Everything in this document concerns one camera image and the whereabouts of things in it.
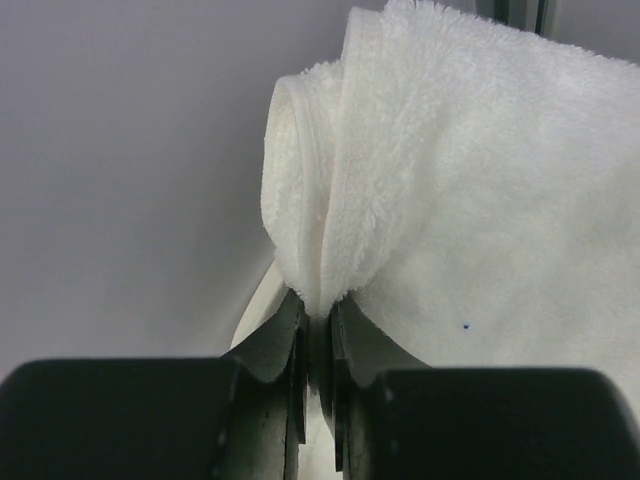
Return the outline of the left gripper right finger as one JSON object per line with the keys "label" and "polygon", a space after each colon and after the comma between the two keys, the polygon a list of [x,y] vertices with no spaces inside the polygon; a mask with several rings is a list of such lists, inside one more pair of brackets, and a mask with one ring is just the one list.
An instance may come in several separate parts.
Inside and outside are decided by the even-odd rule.
{"label": "left gripper right finger", "polygon": [[351,298],[328,318],[327,421],[335,468],[345,479],[381,479],[392,470],[394,392],[389,376],[427,370]]}

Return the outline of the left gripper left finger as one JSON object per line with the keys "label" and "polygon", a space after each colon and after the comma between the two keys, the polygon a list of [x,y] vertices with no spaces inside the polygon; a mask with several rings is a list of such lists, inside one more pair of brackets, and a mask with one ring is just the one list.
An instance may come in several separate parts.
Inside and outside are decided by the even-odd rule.
{"label": "left gripper left finger", "polygon": [[221,479],[296,479],[306,442],[308,317],[293,291],[224,357],[239,366]]}

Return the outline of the white towel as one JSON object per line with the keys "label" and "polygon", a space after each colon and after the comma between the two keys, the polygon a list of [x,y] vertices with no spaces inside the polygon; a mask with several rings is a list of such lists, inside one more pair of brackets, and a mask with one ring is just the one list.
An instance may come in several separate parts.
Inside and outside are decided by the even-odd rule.
{"label": "white towel", "polygon": [[639,406],[639,68],[429,1],[279,79],[261,213],[309,316],[441,366],[586,366]]}

